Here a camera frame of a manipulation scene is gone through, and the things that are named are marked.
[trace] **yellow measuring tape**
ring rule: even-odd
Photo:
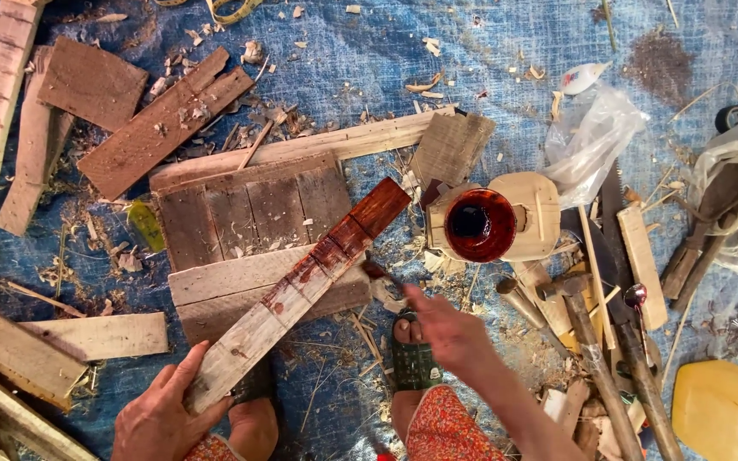
[[[158,3],[161,6],[176,6],[180,5],[182,3],[185,3],[187,0],[154,0],[155,3]],[[264,0],[243,0],[243,5],[241,5],[241,8],[238,9],[237,12],[232,13],[229,16],[218,16],[216,14],[216,11],[221,8],[223,5],[226,5],[227,3],[231,2],[232,0],[215,0],[213,2],[212,0],[207,0],[207,6],[210,8],[210,14],[212,15],[212,20],[217,22],[218,24],[222,26],[228,26],[230,24],[234,24],[241,19],[247,17],[252,10],[255,8],[255,6],[260,5],[263,3]]]

